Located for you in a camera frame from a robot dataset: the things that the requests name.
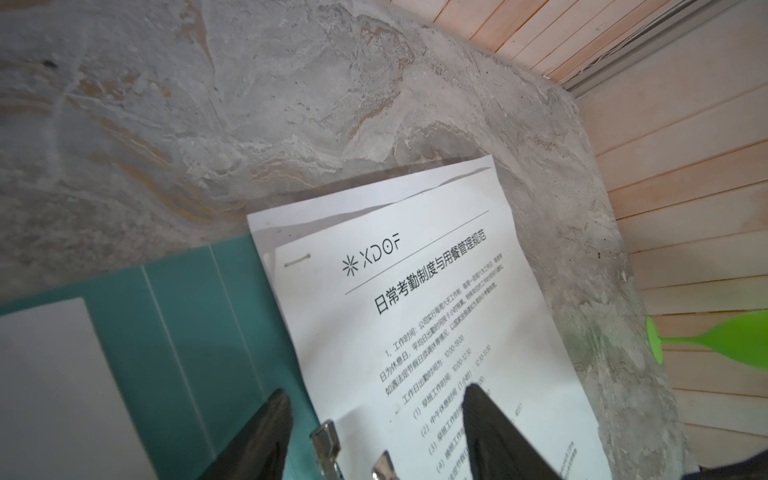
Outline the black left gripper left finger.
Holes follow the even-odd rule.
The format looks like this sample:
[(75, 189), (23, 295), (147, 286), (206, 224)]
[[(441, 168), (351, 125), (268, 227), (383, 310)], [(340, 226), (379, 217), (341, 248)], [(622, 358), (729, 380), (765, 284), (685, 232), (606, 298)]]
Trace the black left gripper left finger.
[(276, 389), (199, 479), (282, 479), (292, 427), (290, 397)]

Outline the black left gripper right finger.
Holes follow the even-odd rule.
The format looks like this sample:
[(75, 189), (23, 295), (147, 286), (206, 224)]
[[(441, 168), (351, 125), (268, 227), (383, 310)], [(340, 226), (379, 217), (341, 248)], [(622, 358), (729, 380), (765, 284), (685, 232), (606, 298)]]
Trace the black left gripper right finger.
[(473, 479), (560, 479), (478, 384), (466, 387), (462, 410)]

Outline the teal green folder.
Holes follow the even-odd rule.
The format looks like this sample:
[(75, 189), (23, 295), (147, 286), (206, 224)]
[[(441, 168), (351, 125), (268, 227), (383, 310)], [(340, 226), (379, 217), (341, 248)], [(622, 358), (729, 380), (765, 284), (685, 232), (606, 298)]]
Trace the teal green folder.
[(194, 479), (276, 390), (291, 401), (284, 475), (320, 475), (318, 420), (252, 239), (240, 236), (4, 302), (82, 299), (157, 475)]

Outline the printed paper sheet bottom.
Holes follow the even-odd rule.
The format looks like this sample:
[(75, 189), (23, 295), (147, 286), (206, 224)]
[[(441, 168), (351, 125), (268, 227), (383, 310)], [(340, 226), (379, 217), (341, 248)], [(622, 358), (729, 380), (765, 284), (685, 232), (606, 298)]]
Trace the printed paper sheet bottom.
[(472, 383), (560, 477), (610, 477), (491, 156), (247, 221), (345, 478), (383, 453), (403, 479), (469, 478)]

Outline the printed paper sheet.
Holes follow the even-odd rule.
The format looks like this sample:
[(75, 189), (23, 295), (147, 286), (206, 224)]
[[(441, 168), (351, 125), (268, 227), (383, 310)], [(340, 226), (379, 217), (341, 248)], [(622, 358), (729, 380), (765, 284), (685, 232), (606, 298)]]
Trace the printed paper sheet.
[(469, 478), (472, 383), (560, 477), (610, 477), (491, 156), (247, 221), (345, 478), (383, 453), (403, 479)]
[(1, 318), (1, 476), (156, 476), (81, 298)]

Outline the printed paper sheet top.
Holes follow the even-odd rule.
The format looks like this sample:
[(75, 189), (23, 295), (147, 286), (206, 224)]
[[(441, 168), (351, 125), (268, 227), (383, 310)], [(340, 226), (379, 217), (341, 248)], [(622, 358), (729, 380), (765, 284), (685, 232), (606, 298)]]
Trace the printed paper sheet top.
[(81, 298), (1, 318), (1, 476), (156, 476)]

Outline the green plastic goblet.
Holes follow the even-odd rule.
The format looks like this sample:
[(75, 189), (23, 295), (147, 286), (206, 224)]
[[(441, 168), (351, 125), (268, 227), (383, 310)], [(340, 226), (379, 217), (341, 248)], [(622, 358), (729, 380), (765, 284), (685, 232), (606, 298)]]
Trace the green plastic goblet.
[(663, 343), (698, 345), (754, 368), (767, 369), (767, 311), (752, 311), (728, 318), (705, 333), (689, 337), (661, 337), (650, 316), (646, 332), (653, 358), (664, 362)]

